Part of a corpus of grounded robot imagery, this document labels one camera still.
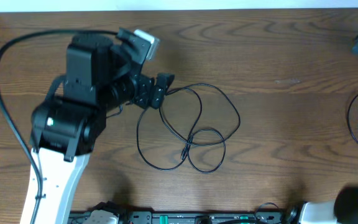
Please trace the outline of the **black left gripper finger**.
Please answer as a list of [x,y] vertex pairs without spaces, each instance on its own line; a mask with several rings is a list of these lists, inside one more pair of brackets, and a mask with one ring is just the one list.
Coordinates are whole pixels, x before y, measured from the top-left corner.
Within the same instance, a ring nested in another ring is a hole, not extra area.
[[150,107],[153,109],[159,109],[165,99],[166,91],[167,89],[165,87],[155,85],[152,88],[150,96]]
[[175,79],[174,74],[159,73],[157,75],[157,82],[156,82],[157,92],[165,93],[169,89],[170,85],[173,83],[174,79]]

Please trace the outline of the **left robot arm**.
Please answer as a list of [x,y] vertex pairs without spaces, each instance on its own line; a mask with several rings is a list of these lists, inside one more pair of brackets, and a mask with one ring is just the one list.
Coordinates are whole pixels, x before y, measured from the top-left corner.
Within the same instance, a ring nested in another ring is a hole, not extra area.
[[108,113],[126,103],[161,107],[174,76],[141,73],[159,45],[142,31],[122,29],[115,44],[95,33],[75,35],[67,47],[67,69],[54,79],[32,113],[29,187],[22,223],[68,221],[79,179],[88,164]]

